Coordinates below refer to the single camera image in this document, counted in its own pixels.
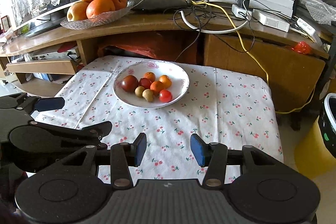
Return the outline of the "cherry print tablecloth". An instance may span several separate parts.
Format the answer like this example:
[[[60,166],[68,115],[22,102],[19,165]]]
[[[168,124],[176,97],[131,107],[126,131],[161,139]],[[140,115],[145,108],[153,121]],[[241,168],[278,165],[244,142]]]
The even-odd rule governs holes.
[[[160,109],[141,109],[122,102],[113,90],[121,71],[142,76],[136,63],[138,58],[118,56],[91,62],[59,92],[65,106],[40,113],[37,121],[76,129],[110,121],[112,131],[103,139],[107,145],[145,133],[147,149],[141,165],[130,170],[133,180],[202,180],[206,169],[190,149],[194,133],[229,149],[252,145],[283,160],[270,88],[260,77],[185,64],[190,85],[183,98]]]

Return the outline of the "mandarin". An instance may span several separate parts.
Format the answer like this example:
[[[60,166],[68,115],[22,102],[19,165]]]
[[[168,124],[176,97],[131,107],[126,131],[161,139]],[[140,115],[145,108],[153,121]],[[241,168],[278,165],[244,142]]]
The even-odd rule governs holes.
[[[146,72],[144,75],[143,75],[143,78],[146,78],[148,80],[150,80],[151,82],[154,82],[155,79],[156,79],[156,76],[153,72]]]
[[[153,91],[155,96],[158,96],[159,92],[163,89],[165,89],[165,87],[163,86],[163,83],[161,83],[160,81],[154,81],[151,83],[150,90]]]
[[[165,89],[168,89],[169,87],[171,87],[172,85],[172,80],[170,79],[169,76],[167,75],[162,75],[160,78],[159,78],[159,81],[161,83],[163,83],[163,86],[165,87]]]

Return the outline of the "white power strip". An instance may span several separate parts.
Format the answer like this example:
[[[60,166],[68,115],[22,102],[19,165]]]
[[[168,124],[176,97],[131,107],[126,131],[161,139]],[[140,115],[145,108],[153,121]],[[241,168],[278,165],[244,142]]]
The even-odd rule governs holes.
[[[245,20],[251,20],[252,18],[252,12],[249,11],[249,0],[236,0],[231,7],[231,11],[237,18]]]

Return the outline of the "kiwi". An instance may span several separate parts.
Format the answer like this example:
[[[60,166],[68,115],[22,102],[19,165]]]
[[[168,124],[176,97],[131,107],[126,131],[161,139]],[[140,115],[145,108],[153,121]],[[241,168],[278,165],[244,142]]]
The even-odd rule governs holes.
[[[150,89],[145,89],[142,92],[142,97],[147,101],[147,102],[153,102],[154,101],[154,93]]]
[[[145,88],[143,86],[138,86],[135,89],[134,93],[138,98],[142,98],[142,94],[143,94],[144,90],[145,90]]]

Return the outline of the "large orange front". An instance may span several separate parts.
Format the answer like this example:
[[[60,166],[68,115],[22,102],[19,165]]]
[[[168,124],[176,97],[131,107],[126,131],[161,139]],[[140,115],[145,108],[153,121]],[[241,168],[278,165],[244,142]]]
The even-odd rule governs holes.
[[[89,3],[86,9],[86,16],[91,19],[104,12],[115,11],[115,6],[112,0],[93,0]]]

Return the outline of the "glass fruit dish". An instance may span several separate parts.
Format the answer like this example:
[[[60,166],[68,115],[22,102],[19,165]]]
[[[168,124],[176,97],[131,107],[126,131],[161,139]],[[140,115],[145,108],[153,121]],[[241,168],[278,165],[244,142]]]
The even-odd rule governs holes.
[[[60,25],[70,30],[85,30],[88,28],[102,26],[102,25],[109,24],[109,23],[115,22],[116,20],[121,19],[122,17],[124,17],[131,11],[131,8],[133,6],[134,6],[134,1],[128,1],[127,6],[124,9],[120,9],[117,11],[111,11],[111,12],[104,12],[100,15],[94,16],[91,19],[77,20],[77,21],[71,21],[71,22],[69,22],[67,19],[64,19],[62,20]]]

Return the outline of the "red plastic wrapper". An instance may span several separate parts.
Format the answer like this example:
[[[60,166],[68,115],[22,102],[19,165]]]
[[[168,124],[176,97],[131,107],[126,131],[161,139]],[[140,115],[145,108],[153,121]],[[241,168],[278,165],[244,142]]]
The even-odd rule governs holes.
[[[297,53],[303,54],[303,55],[312,55],[313,54],[312,47],[304,41],[301,41],[301,42],[297,43],[297,45],[294,46],[292,48],[292,50],[297,52]]]

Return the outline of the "white floral plate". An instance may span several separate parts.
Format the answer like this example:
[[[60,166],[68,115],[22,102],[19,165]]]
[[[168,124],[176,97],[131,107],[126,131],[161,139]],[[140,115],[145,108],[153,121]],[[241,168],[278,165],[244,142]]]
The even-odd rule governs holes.
[[[113,84],[122,102],[143,109],[161,108],[181,99],[189,88],[186,71],[167,61],[140,61],[121,71]]]

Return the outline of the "yellow trash bin black liner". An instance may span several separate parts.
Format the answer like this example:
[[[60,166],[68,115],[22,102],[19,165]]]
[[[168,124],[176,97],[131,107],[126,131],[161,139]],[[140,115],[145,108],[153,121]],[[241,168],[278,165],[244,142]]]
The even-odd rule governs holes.
[[[314,179],[335,169],[335,94],[329,93],[318,118],[294,149],[299,173]]]

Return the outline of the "large dark red tomato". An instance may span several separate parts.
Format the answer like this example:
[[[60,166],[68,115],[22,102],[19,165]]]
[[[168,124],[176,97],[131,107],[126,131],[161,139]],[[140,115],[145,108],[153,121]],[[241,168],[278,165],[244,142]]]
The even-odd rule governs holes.
[[[138,87],[138,79],[134,75],[128,75],[121,81],[122,89],[127,93],[133,93]]]

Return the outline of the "small red tomato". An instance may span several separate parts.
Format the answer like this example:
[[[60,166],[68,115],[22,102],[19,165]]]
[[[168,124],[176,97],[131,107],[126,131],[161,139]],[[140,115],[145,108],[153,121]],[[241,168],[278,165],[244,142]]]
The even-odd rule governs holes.
[[[169,90],[163,89],[159,92],[159,100],[162,103],[171,102],[173,99],[173,95]]]

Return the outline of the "yellow apple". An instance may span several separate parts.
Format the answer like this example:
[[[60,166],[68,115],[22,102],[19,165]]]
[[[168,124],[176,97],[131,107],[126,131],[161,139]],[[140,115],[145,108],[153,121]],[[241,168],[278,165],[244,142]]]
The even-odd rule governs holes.
[[[72,22],[87,19],[86,10],[88,5],[88,2],[83,1],[74,3],[67,12],[67,20]]]

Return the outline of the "red cloth under shelf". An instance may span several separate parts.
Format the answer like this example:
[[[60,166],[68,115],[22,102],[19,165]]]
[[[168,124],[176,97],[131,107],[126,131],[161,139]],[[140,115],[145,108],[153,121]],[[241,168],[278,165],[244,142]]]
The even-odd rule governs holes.
[[[197,32],[144,31],[105,36],[98,43],[97,55],[141,55],[157,60],[194,64],[197,60]]]

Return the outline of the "wooden tv cabinet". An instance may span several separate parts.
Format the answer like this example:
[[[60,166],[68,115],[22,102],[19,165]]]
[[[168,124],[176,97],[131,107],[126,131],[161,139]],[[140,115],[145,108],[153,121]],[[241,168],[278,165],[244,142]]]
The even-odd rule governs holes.
[[[19,37],[1,48],[2,57],[30,53],[74,42],[81,61],[91,63],[108,47],[157,60],[205,65],[261,77],[268,82],[275,109],[301,107],[320,88],[329,54],[311,43],[311,53],[294,50],[303,41],[296,32],[282,32],[250,22],[236,33],[210,35],[188,30],[170,14],[130,13],[110,24],[70,30],[58,27],[32,38]]]

